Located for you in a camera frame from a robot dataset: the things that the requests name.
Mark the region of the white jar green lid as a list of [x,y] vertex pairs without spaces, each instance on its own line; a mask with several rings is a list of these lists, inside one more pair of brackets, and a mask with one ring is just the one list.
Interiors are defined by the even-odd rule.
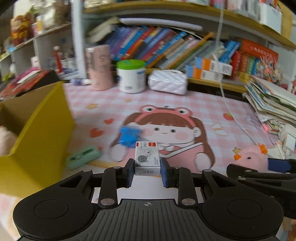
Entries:
[[121,60],[116,63],[117,84],[121,92],[135,94],[146,87],[145,61]]

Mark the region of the blue hair clip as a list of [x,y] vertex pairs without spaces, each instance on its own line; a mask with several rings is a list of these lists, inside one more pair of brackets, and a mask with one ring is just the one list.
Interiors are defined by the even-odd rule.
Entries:
[[120,129],[120,137],[118,143],[127,147],[135,148],[136,143],[139,141],[141,130],[133,126],[123,126]]

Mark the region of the large pink plush toy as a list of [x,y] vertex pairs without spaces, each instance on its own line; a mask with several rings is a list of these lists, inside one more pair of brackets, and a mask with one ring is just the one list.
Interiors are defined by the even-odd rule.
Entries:
[[8,155],[16,142],[17,136],[5,126],[0,128],[0,156]]

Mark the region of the white power strip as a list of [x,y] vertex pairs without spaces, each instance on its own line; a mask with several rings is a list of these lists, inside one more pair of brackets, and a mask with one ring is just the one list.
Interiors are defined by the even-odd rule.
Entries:
[[295,160],[295,128],[290,124],[282,126],[278,133],[278,137],[282,142],[282,150],[285,153],[285,158]]

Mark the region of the pink cylindrical container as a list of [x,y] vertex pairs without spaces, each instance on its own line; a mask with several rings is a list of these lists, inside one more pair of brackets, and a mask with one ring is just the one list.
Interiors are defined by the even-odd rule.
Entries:
[[111,71],[110,46],[98,45],[85,49],[87,72],[96,91],[108,90],[114,81]]

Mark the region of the white staples box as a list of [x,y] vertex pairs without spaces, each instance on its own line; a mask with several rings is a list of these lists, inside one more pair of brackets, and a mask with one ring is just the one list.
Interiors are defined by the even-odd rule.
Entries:
[[137,176],[160,175],[161,165],[157,142],[136,142],[134,169]]

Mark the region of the small pink plush toy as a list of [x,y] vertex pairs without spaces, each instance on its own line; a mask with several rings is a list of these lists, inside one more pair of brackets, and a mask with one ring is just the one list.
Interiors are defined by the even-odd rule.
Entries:
[[267,148],[263,144],[252,145],[244,149],[235,147],[234,164],[257,170],[258,172],[268,171]]

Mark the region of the row of colourful books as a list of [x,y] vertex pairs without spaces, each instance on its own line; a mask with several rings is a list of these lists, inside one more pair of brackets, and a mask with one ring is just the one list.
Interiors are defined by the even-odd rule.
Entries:
[[117,25],[105,44],[110,47],[112,62],[180,71],[197,66],[200,59],[229,64],[240,48],[240,42],[234,40],[215,42],[212,33],[200,37],[189,31],[145,25]]

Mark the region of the orange blue white box upper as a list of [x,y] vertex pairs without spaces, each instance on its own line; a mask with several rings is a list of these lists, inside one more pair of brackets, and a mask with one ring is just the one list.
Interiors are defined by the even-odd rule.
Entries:
[[231,76],[233,70],[230,64],[200,57],[195,57],[195,67],[227,76]]

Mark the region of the white charger plug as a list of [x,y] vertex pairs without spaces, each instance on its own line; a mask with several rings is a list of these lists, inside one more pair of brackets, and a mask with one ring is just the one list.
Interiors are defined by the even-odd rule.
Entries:
[[287,134],[283,143],[283,151],[288,158],[295,150],[295,138],[290,134]]

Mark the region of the white wooden bookshelf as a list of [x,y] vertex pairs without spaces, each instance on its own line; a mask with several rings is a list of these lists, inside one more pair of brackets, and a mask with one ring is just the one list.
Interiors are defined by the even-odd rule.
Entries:
[[180,1],[123,1],[85,9],[83,1],[71,1],[72,33],[78,73],[86,76],[85,47],[87,34],[100,23],[117,17],[124,24],[156,25],[193,30],[191,24],[204,31],[217,32],[223,13],[222,31],[231,36],[272,43],[287,50],[295,44],[272,28],[235,11]]

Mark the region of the red tube bottle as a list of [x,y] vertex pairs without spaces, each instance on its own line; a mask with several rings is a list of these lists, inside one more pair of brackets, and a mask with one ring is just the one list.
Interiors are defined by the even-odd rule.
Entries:
[[54,50],[54,54],[55,54],[55,58],[56,58],[58,73],[62,73],[62,64],[61,64],[61,60],[60,60],[60,57],[59,57],[60,47],[59,46],[54,46],[53,50]]

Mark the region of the yellow cardboard box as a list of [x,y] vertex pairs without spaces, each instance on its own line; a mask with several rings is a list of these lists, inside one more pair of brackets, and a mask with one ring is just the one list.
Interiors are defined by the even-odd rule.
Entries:
[[62,82],[1,101],[1,125],[17,135],[1,157],[1,193],[26,197],[61,179],[75,125]]

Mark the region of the stack of papers and booklets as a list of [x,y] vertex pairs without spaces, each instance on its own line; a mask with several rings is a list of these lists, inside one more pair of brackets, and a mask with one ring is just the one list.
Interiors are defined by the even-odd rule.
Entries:
[[284,125],[295,127],[295,92],[255,76],[245,88],[245,97],[268,133],[277,135]]

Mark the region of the red boxed book set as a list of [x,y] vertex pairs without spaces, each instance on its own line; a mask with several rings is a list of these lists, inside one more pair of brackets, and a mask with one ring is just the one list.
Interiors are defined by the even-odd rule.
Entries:
[[247,82],[251,75],[265,80],[271,78],[276,70],[279,54],[248,39],[235,38],[234,41],[238,47],[231,58],[231,77],[242,82]]

